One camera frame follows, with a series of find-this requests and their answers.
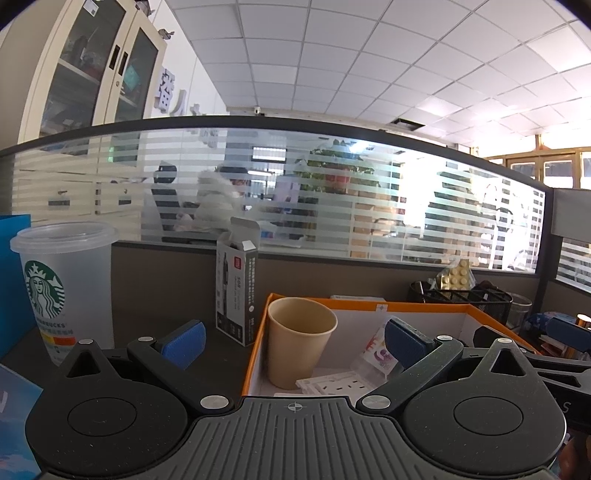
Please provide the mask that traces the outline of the white wall socket panel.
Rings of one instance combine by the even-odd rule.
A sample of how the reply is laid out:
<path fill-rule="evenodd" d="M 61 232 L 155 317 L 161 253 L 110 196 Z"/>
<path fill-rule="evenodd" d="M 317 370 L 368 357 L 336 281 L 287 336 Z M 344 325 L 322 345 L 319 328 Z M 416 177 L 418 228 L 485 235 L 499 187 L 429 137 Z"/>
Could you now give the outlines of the white wall socket panel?
<path fill-rule="evenodd" d="M 375 386 L 354 371 L 300 379 L 297 388 L 308 395 L 349 396 L 361 398 Z"/>

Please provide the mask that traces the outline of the beige paper cup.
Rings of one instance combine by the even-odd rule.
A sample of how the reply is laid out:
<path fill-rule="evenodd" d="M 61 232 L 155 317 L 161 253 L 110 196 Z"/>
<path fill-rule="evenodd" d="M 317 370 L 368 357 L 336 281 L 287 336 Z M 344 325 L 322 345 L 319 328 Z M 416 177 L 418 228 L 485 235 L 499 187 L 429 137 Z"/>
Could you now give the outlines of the beige paper cup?
<path fill-rule="evenodd" d="M 317 301 L 287 297 L 267 308 L 267 377 L 283 390 L 311 378 L 335 329 L 338 317 Z"/>

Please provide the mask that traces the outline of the white colourful printed card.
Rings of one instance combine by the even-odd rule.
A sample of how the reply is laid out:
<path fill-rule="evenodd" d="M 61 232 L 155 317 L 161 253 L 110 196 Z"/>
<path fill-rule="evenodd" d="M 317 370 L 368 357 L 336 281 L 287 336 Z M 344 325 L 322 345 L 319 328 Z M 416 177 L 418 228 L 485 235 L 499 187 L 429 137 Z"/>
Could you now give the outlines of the white colourful printed card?
<path fill-rule="evenodd" d="M 365 350 L 352 364 L 353 371 L 374 386 L 383 385 L 398 364 L 398 360 L 386 346 L 385 327 L 386 325 L 382 325 L 376 331 Z"/>

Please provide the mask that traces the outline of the orange cardboard box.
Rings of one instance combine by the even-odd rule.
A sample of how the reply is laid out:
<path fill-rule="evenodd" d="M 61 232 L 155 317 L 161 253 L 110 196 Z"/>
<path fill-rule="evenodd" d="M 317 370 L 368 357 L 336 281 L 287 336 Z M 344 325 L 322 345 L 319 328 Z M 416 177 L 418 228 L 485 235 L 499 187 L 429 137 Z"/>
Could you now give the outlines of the orange cardboard box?
<path fill-rule="evenodd" d="M 370 301 L 366 299 L 317 298 L 338 317 L 338 328 L 332 333 L 312 377 L 353 371 L 352 364 L 362 354 L 370 338 L 387 321 L 396 316 L 430 337 L 447 334 L 470 347 L 476 345 L 476 333 L 491 333 L 517 342 L 517 334 L 481 310 L 466 304 L 413 304 Z M 325 396 L 308 395 L 300 389 L 283 390 L 267 378 L 267 337 L 269 321 L 263 314 L 247 367 L 242 394 L 245 396 Z"/>

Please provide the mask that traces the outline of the black mesh desk organizer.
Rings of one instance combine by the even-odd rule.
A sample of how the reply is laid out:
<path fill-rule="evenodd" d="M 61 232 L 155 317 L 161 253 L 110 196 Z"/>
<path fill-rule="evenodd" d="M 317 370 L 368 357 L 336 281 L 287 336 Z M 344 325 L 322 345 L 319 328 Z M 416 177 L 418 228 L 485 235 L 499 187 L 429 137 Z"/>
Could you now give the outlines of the black mesh desk organizer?
<path fill-rule="evenodd" d="M 409 286 L 407 301 L 411 303 L 469 304 L 483 311 L 502 325 L 507 324 L 513 304 L 508 292 L 493 285 L 477 285 L 470 290 L 441 290 L 428 281 L 415 281 Z"/>

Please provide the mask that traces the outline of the yellow pill blister pack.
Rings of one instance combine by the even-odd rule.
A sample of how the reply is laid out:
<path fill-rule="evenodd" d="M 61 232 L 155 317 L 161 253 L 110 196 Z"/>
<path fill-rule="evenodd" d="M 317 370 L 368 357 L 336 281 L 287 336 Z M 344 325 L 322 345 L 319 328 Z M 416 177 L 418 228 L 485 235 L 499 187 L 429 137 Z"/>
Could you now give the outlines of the yellow pill blister pack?
<path fill-rule="evenodd" d="M 436 279 L 440 290 L 469 291 L 476 286 L 476 278 L 471 269 L 470 260 L 458 259 L 442 270 Z"/>

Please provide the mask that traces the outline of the black white pen box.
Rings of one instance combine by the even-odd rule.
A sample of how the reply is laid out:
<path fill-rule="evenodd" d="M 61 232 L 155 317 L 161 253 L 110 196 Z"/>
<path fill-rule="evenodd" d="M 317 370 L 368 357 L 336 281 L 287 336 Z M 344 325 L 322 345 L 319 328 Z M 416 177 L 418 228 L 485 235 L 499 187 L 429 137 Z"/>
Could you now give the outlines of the black white pen box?
<path fill-rule="evenodd" d="M 215 326 L 243 347 L 256 339 L 259 241 L 259 223 L 232 217 L 228 232 L 216 242 Z"/>

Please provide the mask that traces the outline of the Starbucks translucent plastic cup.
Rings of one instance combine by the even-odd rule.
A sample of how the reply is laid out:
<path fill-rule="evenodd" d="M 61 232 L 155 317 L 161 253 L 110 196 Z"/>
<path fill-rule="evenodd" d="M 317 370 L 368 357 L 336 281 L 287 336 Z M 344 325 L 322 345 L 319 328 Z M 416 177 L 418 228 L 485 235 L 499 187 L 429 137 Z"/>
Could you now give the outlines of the Starbucks translucent plastic cup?
<path fill-rule="evenodd" d="M 111 248 L 117 240 L 113 226 L 90 221 L 34 226 L 11 239 L 53 364 L 82 339 L 114 347 Z"/>

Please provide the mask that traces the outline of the blue paper bag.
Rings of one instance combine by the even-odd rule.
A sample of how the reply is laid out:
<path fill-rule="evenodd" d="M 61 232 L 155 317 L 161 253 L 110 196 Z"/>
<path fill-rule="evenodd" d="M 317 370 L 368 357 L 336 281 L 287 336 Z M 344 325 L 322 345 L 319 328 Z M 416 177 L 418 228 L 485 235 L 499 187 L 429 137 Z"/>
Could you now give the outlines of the blue paper bag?
<path fill-rule="evenodd" d="M 0 355 L 4 357 L 35 326 L 20 256 L 10 241 L 31 226 L 29 215 L 2 214 L 0 221 Z"/>

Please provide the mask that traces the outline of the frosted glass desk partition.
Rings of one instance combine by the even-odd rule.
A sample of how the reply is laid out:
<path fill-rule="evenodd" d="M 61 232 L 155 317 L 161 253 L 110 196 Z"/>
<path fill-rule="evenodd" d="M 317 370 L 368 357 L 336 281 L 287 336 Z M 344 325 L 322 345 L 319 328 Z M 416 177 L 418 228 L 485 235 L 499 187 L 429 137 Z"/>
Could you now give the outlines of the frosted glass desk partition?
<path fill-rule="evenodd" d="M 1 209 L 96 221 L 126 242 L 207 247 L 232 217 L 278 255 L 533 274 L 552 194 L 437 144 L 291 119 L 134 120 L 1 150 Z"/>

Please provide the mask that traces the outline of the beige glass-door cabinet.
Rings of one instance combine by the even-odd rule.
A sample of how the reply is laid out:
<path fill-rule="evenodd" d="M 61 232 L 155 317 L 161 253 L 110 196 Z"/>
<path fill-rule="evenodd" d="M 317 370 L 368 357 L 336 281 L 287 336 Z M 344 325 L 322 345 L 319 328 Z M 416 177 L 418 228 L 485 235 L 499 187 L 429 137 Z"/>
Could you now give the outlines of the beige glass-door cabinet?
<path fill-rule="evenodd" d="M 36 1 L 1 32 L 1 145 L 151 113 L 166 43 L 137 1 Z"/>

